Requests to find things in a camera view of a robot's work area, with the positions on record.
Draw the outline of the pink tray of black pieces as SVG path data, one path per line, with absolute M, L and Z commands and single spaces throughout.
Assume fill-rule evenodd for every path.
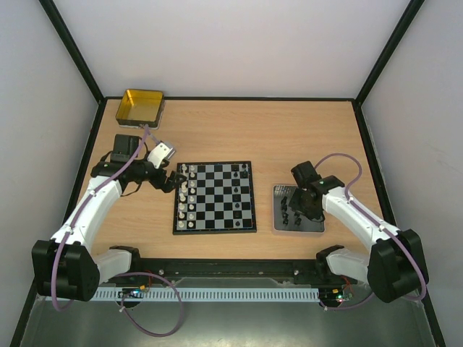
M 297 186 L 277 184 L 272 190 L 272 225 L 275 234 L 310 235 L 325 231 L 323 221 L 312 221 L 290 208 Z

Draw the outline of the black and grey chessboard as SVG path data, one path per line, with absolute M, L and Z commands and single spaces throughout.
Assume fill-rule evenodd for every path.
M 176 190 L 174 200 L 174 235 L 240 234 L 257 231 L 252 164 L 248 160 L 178 163 L 177 170 L 187 180 Z M 239 170 L 239 178 L 234 171 Z M 242 178 L 242 172 L 249 176 Z M 184 229 L 177 228 L 183 220 Z M 236 228 L 236 220 L 241 227 Z M 189 221 L 195 222 L 188 229 Z

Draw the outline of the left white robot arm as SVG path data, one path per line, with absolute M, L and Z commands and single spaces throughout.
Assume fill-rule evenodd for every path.
M 93 242 L 113 204 L 127 185 L 148 182 L 164 193 L 175 190 L 186 177 L 166 170 L 176 150 L 158 142 L 149 150 L 145 137 L 117 134 L 111 151 L 90 172 L 82 199 L 61 228 L 48 240 L 32 248 L 37 292 L 53 301 L 90 301 L 99 285 L 139 268 L 140 252 L 134 247 L 115 246 L 92 256 Z

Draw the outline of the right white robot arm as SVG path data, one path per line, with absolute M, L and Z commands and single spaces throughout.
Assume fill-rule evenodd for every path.
M 422 301 L 428 292 L 428 269 L 420 236 L 401 230 L 367 209 L 336 176 L 322 177 L 306 161 L 291 169 L 297 188 L 289 207 L 312 222 L 330 214 L 364 245 L 367 254 L 335 245 L 317 253 L 315 274 L 324 283 L 340 275 L 370 287 L 385 303 L 399 298 Z

